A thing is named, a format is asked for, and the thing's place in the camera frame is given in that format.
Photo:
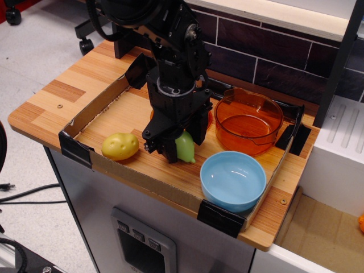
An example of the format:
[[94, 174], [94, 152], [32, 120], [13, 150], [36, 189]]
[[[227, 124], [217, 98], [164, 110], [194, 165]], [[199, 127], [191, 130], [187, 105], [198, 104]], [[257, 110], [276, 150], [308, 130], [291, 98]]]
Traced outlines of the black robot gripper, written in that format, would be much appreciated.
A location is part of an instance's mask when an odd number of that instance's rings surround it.
[[175, 139], [180, 130], [186, 130], [196, 144], [202, 144], [208, 128], [208, 114], [212, 109], [211, 91], [207, 88], [208, 76], [199, 77], [202, 88], [193, 81], [188, 89], [173, 89], [160, 83], [158, 72], [146, 75], [147, 89], [154, 117], [142, 133], [144, 149], [156, 151], [169, 163], [176, 163], [177, 145]]

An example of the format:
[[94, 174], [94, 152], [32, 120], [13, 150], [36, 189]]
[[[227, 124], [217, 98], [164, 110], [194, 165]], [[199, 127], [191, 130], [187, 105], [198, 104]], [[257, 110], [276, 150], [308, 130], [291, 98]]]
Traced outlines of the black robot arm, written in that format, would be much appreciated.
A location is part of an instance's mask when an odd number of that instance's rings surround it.
[[149, 43], [152, 57], [140, 75], [153, 115], [142, 137], [148, 152], [177, 162], [176, 140], [189, 133], [201, 144], [212, 108], [206, 68], [211, 54], [201, 28], [184, 1], [87, 1], [94, 29], [110, 42], [136, 32]]

